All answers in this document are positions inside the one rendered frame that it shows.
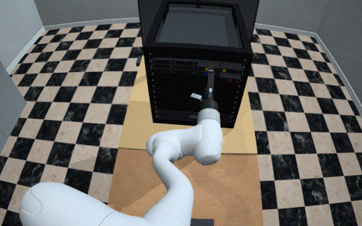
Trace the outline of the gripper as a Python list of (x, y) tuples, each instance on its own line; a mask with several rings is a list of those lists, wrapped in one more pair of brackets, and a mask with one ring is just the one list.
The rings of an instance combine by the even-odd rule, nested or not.
[(218, 104), (214, 100), (214, 64), (207, 64), (208, 83), (205, 88), (205, 98), (200, 103), (200, 111), (203, 109), (215, 109), (218, 111)]

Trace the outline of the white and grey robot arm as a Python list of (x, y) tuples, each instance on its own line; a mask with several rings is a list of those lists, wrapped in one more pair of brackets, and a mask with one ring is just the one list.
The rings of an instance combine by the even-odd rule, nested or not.
[(158, 132), (148, 138), (146, 150), (167, 192), (142, 218), (118, 212), (63, 183), (41, 182), (32, 186), (21, 200), (22, 225), (190, 226), (193, 188), (173, 163), (185, 156), (194, 156), (204, 166), (218, 162), (222, 151), (220, 113), (203, 109), (197, 115), (196, 126)]

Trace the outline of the tan flat board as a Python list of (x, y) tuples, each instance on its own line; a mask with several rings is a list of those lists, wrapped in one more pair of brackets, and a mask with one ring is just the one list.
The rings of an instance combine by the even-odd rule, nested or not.
[[(193, 126), (153, 123), (143, 55), (126, 111), (118, 148), (146, 151), (146, 142), (150, 136), (158, 132), (191, 127)], [(234, 129), (221, 128), (221, 130), (221, 154), (258, 154), (247, 86)]]

